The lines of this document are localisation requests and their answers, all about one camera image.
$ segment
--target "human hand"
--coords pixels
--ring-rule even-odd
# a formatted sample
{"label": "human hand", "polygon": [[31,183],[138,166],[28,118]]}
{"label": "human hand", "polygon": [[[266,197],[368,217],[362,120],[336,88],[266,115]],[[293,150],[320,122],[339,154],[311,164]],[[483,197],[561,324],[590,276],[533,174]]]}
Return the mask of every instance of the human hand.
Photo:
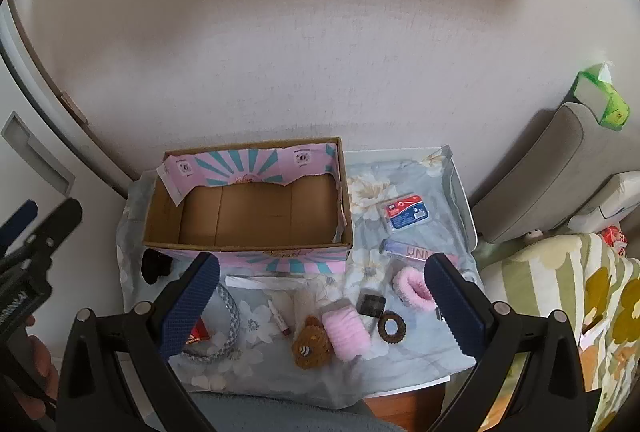
{"label": "human hand", "polygon": [[[27,319],[27,327],[31,327],[36,322],[36,319],[30,316]],[[37,336],[29,336],[29,342],[33,347],[33,364],[35,365],[36,372],[46,379],[45,394],[49,398],[56,399],[58,396],[58,371],[51,363],[51,354],[47,346],[44,345]],[[40,419],[45,415],[44,402],[31,398],[21,392],[14,393],[15,399],[17,399],[20,406],[24,409],[27,416],[31,419]]]}

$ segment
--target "pink and teal printed box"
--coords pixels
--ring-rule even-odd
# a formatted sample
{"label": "pink and teal printed box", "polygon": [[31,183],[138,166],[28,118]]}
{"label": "pink and teal printed box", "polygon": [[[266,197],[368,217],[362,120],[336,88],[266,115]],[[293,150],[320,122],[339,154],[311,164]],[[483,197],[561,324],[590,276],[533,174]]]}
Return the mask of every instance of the pink and teal printed box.
{"label": "pink and teal printed box", "polygon": [[158,167],[144,244],[223,266],[339,273],[353,244],[339,138],[171,151]]}

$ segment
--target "white cushion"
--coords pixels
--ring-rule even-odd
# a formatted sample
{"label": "white cushion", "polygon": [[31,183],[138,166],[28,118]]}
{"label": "white cushion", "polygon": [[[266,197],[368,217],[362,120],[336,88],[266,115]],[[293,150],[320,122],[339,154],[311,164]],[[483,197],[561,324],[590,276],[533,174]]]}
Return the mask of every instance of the white cushion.
{"label": "white cushion", "polygon": [[569,219],[569,229],[573,232],[599,232],[619,222],[639,203],[640,171],[616,174]]}

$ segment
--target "red packaging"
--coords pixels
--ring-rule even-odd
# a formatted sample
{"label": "red packaging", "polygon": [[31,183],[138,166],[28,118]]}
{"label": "red packaging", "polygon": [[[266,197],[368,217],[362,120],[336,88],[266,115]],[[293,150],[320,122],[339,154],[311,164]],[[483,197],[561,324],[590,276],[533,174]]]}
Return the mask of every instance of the red packaging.
{"label": "red packaging", "polygon": [[607,243],[620,257],[626,257],[626,240],[625,234],[616,226],[607,227],[598,232],[605,243]]}
{"label": "red packaging", "polygon": [[380,205],[382,217],[390,232],[426,222],[429,218],[427,207],[418,194],[407,194],[396,199],[389,199]]}
{"label": "red packaging", "polygon": [[191,333],[189,333],[187,345],[197,344],[198,342],[203,342],[204,340],[209,340],[210,338],[211,337],[209,336],[209,332],[207,332],[207,328],[204,327],[202,318],[198,318],[196,325],[194,325]]}

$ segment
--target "pink fuzzy hair tie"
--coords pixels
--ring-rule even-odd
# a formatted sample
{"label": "pink fuzzy hair tie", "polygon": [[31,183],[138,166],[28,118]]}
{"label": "pink fuzzy hair tie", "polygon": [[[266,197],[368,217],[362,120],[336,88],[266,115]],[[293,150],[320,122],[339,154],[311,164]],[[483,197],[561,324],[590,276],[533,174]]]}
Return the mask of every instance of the pink fuzzy hair tie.
{"label": "pink fuzzy hair tie", "polygon": [[404,266],[394,277],[393,285],[396,295],[405,305],[420,311],[436,309],[423,273],[412,266]]}
{"label": "pink fuzzy hair tie", "polygon": [[334,346],[335,356],[343,362],[350,362],[371,347],[371,336],[353,306],[325,313],[322,324]]}

